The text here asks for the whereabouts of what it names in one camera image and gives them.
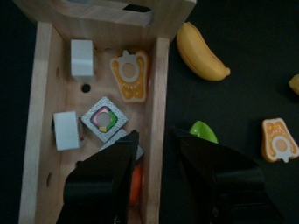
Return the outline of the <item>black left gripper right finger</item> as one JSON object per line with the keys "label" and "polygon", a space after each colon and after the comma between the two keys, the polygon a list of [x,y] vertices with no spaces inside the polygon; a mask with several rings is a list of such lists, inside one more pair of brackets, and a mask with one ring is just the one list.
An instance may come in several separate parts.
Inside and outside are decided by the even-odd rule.
{"label": "black left gripper right finger", "polygon": [[189,183],[197,224],[285,224],[258,163],[232,148],[174,128],[172,146]]}

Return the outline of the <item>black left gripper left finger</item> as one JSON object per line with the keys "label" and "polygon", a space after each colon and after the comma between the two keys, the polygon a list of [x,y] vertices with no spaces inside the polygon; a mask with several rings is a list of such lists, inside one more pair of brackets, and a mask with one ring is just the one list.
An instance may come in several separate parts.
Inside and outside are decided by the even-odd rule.
{"label": "black left gripper left finger", "polygon": [[57,224],[127,224],[139,133],[134,130],[70,173]]}

